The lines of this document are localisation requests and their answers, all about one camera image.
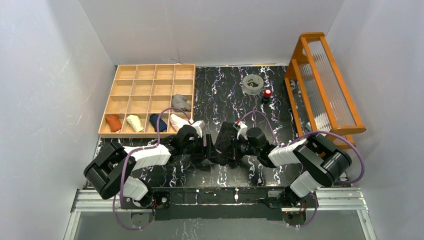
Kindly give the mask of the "black striped underwear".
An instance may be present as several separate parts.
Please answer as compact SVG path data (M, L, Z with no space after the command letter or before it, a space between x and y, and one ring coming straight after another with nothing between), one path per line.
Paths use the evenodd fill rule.
M220 130L218 132L215 143L213 144L215 149L218 151L219 155L231 144L233 144L233 139L237 136L237 130L234 128L234 122L223 122L221 124ZM219 157L217 161L211 161L220 166L225 166L229 162L221 162Z

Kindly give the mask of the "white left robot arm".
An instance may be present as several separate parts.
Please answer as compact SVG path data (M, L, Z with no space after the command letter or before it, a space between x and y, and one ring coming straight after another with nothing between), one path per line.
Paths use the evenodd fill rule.
M195 127L184 125L176 134L159 139L155 145L129 147L110 143L84 169L83 175L102 199L119 195L121 201L130 198L142 206L153 202L154 191L132 172L172 163L176 157L188 155L192 160L217 160L212 136L200 136Z

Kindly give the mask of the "grey beige underwear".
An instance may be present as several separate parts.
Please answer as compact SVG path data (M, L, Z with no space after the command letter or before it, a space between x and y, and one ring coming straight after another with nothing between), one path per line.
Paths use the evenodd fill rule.
M192 106L187 102L188 98L181 94L175 94L171 100L171 106L173 108L182 109L186 112L190 112L192 110Z

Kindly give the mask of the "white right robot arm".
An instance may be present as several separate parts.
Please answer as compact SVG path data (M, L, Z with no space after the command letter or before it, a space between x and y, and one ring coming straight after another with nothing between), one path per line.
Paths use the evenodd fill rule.
M271 144L262 130L250 128L245 135L237 135L224 149L219 150L224 163L244 156L255 156L267 168L302 164L304 172L275 197L267 197L264 204L296 206L308 194L321 187L331 187L352 164L351 157L321 133L286 146Z

